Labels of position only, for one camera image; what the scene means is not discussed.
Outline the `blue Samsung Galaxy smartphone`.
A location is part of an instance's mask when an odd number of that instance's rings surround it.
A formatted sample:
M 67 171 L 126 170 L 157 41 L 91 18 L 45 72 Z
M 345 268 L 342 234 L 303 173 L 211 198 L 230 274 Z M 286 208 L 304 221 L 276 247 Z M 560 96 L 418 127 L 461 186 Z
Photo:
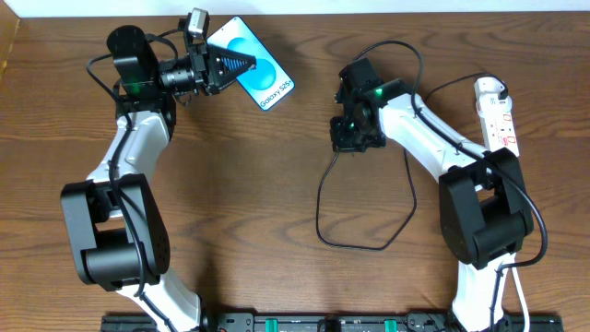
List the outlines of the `blue Samsung Galaxy smartphone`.
M 242 18 L 229 20 L 210 35 L 207 42 L 255 58 L 255 68 L 241 74 L 237 80 L 262 111 L 269 111 L 295 88 L 292 78 Z

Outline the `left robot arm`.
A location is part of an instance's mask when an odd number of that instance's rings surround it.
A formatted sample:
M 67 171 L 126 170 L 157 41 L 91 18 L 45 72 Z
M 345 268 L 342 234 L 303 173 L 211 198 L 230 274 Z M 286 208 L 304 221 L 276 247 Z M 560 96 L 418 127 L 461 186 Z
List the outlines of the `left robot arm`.
M 252 55 L 183 35 L 187 54 L 159 60 L 151 45 L 165 34 L 121 26 L 108 36 L 119 79 L 107 92 L 117 131 L 100 165 L 66 184 L 60 201 L 79 278 L 137 303 L 158 331 L 215 331 L 199 295 L 171 269 L 171 245 L 149 186 L 176 126 L 182 95 L 216 95 L 255 68 Z

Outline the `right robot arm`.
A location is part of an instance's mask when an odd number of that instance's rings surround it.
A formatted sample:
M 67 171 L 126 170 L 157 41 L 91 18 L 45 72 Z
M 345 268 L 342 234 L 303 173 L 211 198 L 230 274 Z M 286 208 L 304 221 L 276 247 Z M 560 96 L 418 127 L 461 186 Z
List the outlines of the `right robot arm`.
M 398 143 L 434 178 L 442 237 L 458 261 L 451 328 L 497 331 L 505 322 L 506 273 L 535 226 L 537 209 L 525 190 L 503 82 L 483 74 L 475 83 L 483 144 L 460 135 L 429 109 L 415 87 L 381 79 L 367 58 L 339 73 L 335 95 L 343 113 L 330 121 L 336 154 Z

